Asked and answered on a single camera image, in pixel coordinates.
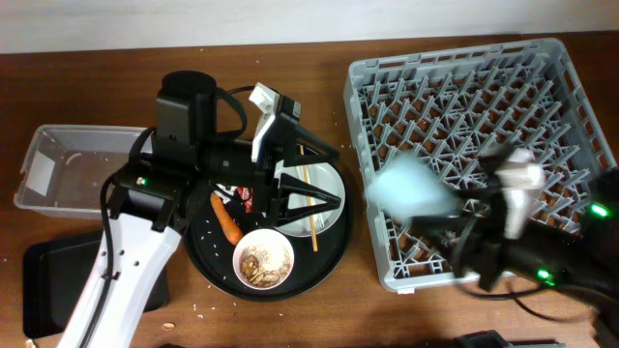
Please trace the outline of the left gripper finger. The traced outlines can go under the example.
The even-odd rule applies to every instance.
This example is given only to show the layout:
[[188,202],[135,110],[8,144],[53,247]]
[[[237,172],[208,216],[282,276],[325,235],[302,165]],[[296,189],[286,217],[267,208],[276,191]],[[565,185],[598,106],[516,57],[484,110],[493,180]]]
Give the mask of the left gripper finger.
[[[297,150],[298,145],[309,146],[316,151],[314,155],[302,155]],[[289,165],[309,165],[322,162],[334,162],[340,157],[340,151],[319,138],[298,122],[291,123],[291,149],[289,150]]]
[[[275,226],[333,211],[341,204],[338,196],[289,174],[282,173],[277,179],[277,184],[274,196],[270,200],[270,222]],[[313,198],[320,201],[320,204],[307,203],[305,206],[290,208],[289,202],[292,195]]]

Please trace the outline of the red snack wrapper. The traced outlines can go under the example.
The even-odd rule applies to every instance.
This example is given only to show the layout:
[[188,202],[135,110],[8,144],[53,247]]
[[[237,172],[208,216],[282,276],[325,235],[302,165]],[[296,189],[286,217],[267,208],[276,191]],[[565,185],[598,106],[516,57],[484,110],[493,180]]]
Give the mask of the red snack wrapper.
[[241,203],[242,203],[243,207],[245,208],[245,212],[247,214],[250,214],[252,212],[252,189],[251,188],[238,187],[237,188],[237,193],[239,194],[239,197],[241,199]]

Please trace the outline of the grey round plate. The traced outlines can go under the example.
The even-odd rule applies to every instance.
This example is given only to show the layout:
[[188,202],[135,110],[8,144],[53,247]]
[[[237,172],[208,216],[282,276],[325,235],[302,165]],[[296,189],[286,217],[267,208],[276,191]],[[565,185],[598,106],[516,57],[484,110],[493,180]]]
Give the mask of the grey round plate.
[[[285,173],[304,181],[305,172],[303,171],[302,166],[284,167],[282,163],[283,160],[278,162],[276,165],[275,178],[278,179],[282,173]],[[338,196],[341,199],[341,204],[338,209],[323,213],[330,222],[330,226],[327,228],[329,229],[332,225],[336,223],[343,211],[343,206],[345,203],[345,190],[343,180],[337,170],[328,163],[311,164],[305,166],[305,168],[308,172],[308,179],[311,185],[316,186],[319,189],[324,189]],[[308,198],[302,198],[300,196],[292,195],[290,198],[289,207],[295,208],[299,206],[305,206],[307,203],[309,203]],[[282,234],[290,237],[310,237],[310,218],[311,217],[306,217],[276,228]]]

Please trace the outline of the light blue plastic cup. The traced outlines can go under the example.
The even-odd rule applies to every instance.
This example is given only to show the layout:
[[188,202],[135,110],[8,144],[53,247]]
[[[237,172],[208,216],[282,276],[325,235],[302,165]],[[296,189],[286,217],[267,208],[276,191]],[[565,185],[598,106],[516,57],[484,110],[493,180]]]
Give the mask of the light blue plastic cup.
[[400,154],[365,189],[367,202],[392,218],[448,217],[457,211],[453,192],[416,157]]

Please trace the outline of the orange carrot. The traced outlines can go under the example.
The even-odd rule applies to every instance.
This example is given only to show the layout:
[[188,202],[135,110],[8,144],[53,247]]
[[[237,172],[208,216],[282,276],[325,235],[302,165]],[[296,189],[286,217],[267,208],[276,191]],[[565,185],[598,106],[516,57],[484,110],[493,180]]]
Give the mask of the orange carrot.
[[244,237],[243,232],[233,220],[233,218],[229,215],[218,195],[212,193],[210,195],[210,203],[225,238],[232,245],[237,246],[241,239]]

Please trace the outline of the white bowl with food scraps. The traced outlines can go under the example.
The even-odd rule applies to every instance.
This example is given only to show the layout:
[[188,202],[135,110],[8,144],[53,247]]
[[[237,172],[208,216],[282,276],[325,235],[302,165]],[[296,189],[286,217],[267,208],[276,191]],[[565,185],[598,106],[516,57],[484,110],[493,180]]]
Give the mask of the white bowl with food scraps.
[[232,256],[235,275],[250,289],[266,291],[281,286],[295,263],[292,244],[279,231],[261,228],[245,235]]

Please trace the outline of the white plastic fork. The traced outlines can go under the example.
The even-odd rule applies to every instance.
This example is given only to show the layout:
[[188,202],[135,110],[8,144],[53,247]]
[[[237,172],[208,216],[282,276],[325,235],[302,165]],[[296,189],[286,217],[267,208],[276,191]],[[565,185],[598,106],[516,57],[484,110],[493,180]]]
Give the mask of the white plastic fork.
[[313,222],[314,229],[317,233],[321,233],[330,226],[329,220],[323,213],[313,215],[311,217],[311,221]]

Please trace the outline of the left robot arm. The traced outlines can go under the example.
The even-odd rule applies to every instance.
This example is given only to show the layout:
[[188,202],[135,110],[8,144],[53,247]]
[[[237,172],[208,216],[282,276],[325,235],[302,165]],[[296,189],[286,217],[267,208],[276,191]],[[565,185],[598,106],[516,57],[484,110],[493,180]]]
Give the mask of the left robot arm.
[[241,130],[217,129],[219,102],[244,113],[234,92],[203,72],[162,79],[156,125],[102,185],[102,240],[61,346],[131,343],[157,278],[215,186],[251,189],[254,208],[274,226],[339,207],[335,195],[276,171],[332,162],[339,151],[301,125],[297,101],[263,84],[250,99],[261,115],[247,141]]

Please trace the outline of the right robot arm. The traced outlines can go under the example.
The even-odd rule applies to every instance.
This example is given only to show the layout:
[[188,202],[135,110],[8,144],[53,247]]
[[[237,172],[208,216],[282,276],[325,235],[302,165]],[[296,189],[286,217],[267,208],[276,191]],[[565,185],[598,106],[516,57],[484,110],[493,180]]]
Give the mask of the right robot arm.
[[412,156],[403,156],[405,210],[402,218],[447,258],[456,278],[478,274],[483,299],[498,278],[514,273],[593,306],[594,338],[602,347],[618,344],[618,172],[593,182],[594,200],[578,235],[533,219],[533,205],[545,184],[531,152],[501,146],[481,157],[484,188],[451,189]]

